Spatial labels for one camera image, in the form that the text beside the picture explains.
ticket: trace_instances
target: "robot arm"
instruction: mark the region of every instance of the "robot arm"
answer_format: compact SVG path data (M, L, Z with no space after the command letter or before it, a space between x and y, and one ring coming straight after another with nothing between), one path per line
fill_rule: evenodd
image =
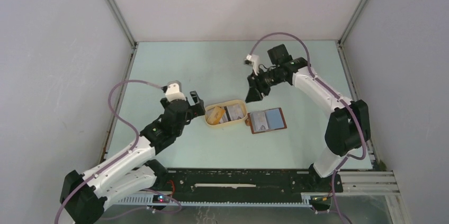
M304 58L293 59L284 45L270 49L268 55L274 66L267 71L253 66L253 73L247 78L249 91L245 101L260 101L270 93L271 86L288 82L305 92L324 111L325 115L329 117L325 133L327 147L309 168L312 179L319 182L322 178L332 174L348 152L361 146L360 136L353 118L342 102L347 103L354 111L365 141L371 137L368 107L364 101L354 102L327 86L313 67L309 70ZM245 64L253 65L255 61L259 61L257 56L248 55Z
M190 92L194 105L190 105L181 92L179 82L171 82L162 90L165 98L160 102L164 113L147 125L133 149L133 144L108 160L91 168L82 174L72 171L65 177L60 202L88 177L93 176L67 202L65 210L78 224L96 222L103 212L123 197L136 191L160 184L165 184L165 168L153 159L159 152L174 143L181 136L185 125L191 120L204 115L204 103L195 91ZM136 166L145 163L137 170Z

